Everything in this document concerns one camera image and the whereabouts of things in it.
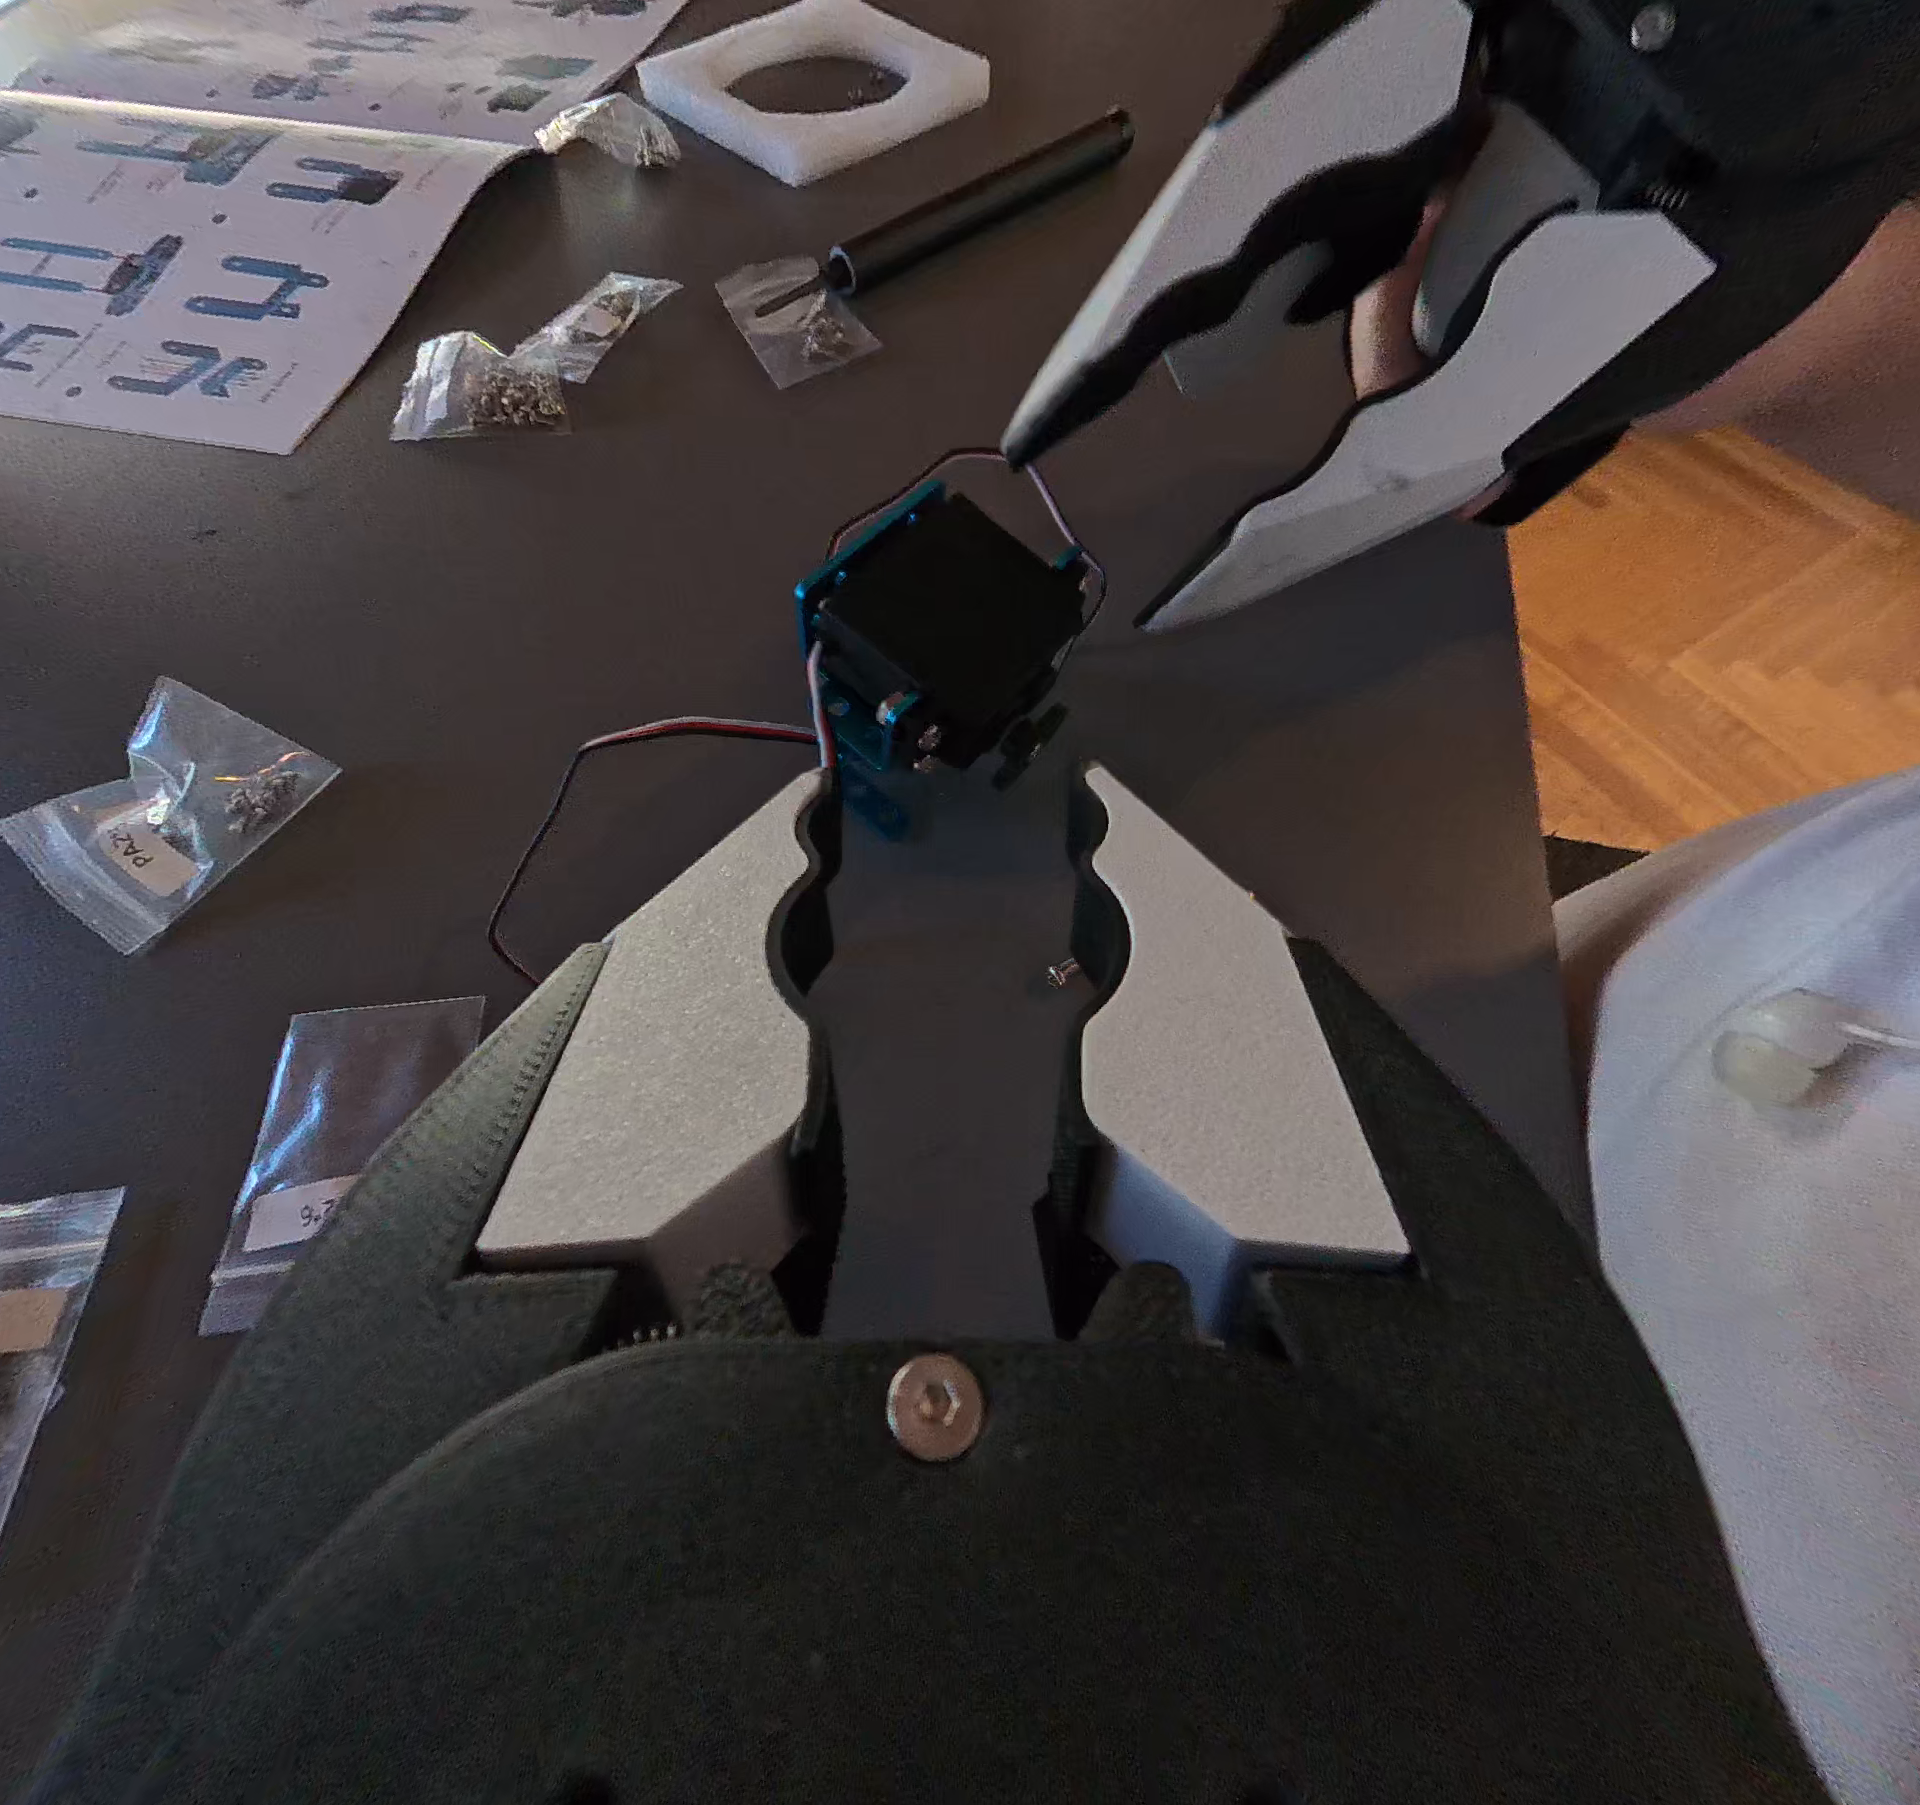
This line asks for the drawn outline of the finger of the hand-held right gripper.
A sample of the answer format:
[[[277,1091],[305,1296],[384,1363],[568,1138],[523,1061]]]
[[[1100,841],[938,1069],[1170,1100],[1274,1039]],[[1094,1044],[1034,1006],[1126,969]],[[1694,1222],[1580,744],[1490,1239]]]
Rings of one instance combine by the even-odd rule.
[[[1459,107],[1473,11],[1373,0],[1188,147],[1023,391],[999,453],[1026,466],[1123,402],[1145,369],[1226,327],[1295,255],[1301,293],[1339,243],[1429,185]]]
[[[1494,265],[1478,315],[1427,376],[1358,403],[1328,457],[1253,501],[1139,621],[1201,625],[1457,512],[1537,421],[1712,278],[1657,210],[1559,210]]]

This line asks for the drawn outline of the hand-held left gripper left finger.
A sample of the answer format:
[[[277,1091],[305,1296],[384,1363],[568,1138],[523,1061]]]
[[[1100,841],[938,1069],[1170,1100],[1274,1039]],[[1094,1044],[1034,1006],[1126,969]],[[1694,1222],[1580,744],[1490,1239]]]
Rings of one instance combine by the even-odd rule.
[[[770,1273],[812,1232],[840,797],[805,768],[600,942],[474,1239],[481,1266]]]

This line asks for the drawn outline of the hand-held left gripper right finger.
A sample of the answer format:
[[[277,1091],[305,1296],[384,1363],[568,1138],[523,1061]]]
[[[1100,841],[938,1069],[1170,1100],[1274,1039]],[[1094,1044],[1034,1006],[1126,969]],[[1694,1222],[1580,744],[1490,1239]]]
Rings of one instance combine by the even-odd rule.
[[[1241,1336],[1263,1270],[1396,1273],[1411,1244],[1282,922],[1104,764],[1070,788],[1057,1331],[1121,1270]]]

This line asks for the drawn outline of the black servo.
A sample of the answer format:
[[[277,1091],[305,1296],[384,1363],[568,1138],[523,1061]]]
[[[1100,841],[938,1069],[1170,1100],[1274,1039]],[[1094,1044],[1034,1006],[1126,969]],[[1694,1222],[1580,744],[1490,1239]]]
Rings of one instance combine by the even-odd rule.
[[[1042,552],[959,492],[955,447],[841,524],[795,584],[795,631],[841,810],[876,837],[914,829],[908,784],[988,767],[1006,790],[1059,731],[1063,669],[1106,600],[1106,571],[1036,466],[1023,477],[1063,538]]]

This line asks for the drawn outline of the person's right forearm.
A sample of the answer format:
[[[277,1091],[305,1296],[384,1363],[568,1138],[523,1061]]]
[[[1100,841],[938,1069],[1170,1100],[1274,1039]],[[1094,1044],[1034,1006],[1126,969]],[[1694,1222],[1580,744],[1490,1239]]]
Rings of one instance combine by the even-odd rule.
[[[1734,428],[1917,516],[1917,202],[1904,200],[1786,331],[1642,436]]]

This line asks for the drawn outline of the dark grey desk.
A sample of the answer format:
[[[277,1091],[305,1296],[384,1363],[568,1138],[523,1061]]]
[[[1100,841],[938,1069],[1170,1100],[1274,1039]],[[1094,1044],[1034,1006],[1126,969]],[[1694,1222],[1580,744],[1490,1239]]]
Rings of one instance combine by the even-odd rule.
[[[697,0],[696,36],[785,0]],[[102,778],[157,674],[324,751],[339,781],[141,955],[5,855],[5,1199],[125,1187],[64,1397],[5,1531],[5,1799],[85,1688],[193,1421],[244,1336],[197,1336],[271,1058],[298,1008],[523,996],[485,917],[572,747],[658,714],[804,712],[791,590],[828,534],[1036,365],[1282,0],[872,0],[991,59],[988,104],[784,190],[687,143],[658,192],[522,158],[369,371],[292,457],[5,426],[5,810]],[[844,298],[882,352],[779,388],[715,297],[1106,109],[1106,173]],[[603,275],[681,281],[565,432],[392,444],[415,346],[512,352]],[[829,1342],[1039,1336],[1034,1203],[1063,1046],[1064,773],[1106,764],[1320,938],[1588,1227],[1505,541],[1435,524],[1181,636],[1133,614],[1331,424],[1337,333],[1206,402],[1162,369],[1045,457],[1112,592],[1070,718],[1009,790],[921,781],[848,819],[810,1006],[844,1130]]]

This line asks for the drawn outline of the person's right hand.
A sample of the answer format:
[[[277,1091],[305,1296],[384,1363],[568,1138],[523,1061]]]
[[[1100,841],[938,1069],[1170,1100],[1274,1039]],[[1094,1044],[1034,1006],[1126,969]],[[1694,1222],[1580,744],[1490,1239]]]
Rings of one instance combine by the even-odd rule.
[[[1441,190],[1427,200],[1404,257],[1355,298],[1347,317],[1347,369],[1358,402],[1384,399],[1427,375],[1427,352],[1413,331],[1413,312],[1427,246],[1446,202]]]

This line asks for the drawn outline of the black cylinder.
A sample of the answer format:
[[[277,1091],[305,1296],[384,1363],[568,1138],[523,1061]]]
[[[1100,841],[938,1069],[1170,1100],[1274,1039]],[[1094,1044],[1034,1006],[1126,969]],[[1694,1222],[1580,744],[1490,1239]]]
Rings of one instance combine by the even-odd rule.
[[[1130,147],[1130,113],[1106,109],[1064,136],[834,243],[823,265],[823,284],[841,298],[876,289],[1112,172]]]

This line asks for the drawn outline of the clear bag with white label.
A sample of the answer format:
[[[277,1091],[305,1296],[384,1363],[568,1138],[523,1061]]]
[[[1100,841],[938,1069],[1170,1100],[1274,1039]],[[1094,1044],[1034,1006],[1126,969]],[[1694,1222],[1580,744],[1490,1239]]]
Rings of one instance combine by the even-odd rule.
[[[300,1012],[207,1273],[200,1336],[253,1324],[377,1148],[478,1047],[485,996]]]

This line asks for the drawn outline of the clear plastic bag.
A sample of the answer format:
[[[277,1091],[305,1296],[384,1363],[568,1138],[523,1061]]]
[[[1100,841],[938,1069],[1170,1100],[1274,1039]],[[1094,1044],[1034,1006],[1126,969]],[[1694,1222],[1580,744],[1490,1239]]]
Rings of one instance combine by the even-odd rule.
[[[882,352],[816,257],[748,261],[717,278],[715,297],[779,388]]]

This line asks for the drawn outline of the clear bag with dark screws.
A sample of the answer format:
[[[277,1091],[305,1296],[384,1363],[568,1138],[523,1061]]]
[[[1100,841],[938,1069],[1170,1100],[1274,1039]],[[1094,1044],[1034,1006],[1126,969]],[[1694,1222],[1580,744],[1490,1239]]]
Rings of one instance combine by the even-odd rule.
[[[128,773],[10,812],[5,845],[120,955],[153,946],[339,768],[170,675],[128,740]]]

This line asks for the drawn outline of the white shirt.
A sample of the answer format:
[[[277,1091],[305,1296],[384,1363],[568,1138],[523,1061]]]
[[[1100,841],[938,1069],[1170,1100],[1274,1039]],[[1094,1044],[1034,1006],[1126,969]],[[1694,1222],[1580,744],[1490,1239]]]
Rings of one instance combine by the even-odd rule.
[[[1837,1799],[1917,1799],[1917,773],[1555,903],[1596,1244]]]

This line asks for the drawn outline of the small crumpled clear bag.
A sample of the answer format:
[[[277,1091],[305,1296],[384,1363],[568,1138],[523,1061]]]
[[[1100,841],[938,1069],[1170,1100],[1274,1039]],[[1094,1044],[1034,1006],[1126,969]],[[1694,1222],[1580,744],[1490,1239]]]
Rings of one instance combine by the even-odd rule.
[[[670,124],[621,91],[564,107],[539,126],[534,141],[549,156],[587,147],[628,172],[668,172],[681,162]]]

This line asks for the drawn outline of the clear bag with two nuts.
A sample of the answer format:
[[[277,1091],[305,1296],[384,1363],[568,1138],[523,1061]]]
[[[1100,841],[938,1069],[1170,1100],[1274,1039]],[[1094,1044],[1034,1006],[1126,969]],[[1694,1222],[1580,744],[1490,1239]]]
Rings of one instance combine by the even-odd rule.
[[[1,1520],[60,1395],[65,1357],[125,1194],[104,1187],[1,1203]]]

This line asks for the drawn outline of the narrow clear bag with screws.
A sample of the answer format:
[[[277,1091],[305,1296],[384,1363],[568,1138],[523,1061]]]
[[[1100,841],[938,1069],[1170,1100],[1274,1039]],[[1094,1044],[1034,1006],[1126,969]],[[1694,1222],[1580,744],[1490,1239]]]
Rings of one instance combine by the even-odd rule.
[[[523,338],[508,360],[523,369],[550,371],[564,385],[584,385],[632,326],[681,292],[681,281],[632,272],[603,275]]]

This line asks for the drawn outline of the clear bag with silver screws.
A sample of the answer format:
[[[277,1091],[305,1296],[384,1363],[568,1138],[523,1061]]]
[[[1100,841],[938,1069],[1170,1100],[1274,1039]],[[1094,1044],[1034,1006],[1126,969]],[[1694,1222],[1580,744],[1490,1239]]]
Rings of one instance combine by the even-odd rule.
[[[404,382],[392,444],[565,432],[564,376],[549,349],[504,352],[472,331],[424,338]]]

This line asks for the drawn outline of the printed instruction sheet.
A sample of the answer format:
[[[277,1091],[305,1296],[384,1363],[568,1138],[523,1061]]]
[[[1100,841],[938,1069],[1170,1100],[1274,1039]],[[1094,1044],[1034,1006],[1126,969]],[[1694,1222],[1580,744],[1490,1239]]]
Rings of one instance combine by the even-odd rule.
[[[5,72],[1,414],[287,455],[693,0],[179,0]]]

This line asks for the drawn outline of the white foam frame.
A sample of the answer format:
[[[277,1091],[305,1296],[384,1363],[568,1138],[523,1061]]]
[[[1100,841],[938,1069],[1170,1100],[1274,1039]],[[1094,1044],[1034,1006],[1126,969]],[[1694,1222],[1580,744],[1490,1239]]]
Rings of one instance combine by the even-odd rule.
[[[784,63],[844,59],[899,87],[828,113],[768,109],[737,82]],[[988,102],[991,63],[865,0],[795,0],[637,63],[643,102],[737,158],[804,188]]]

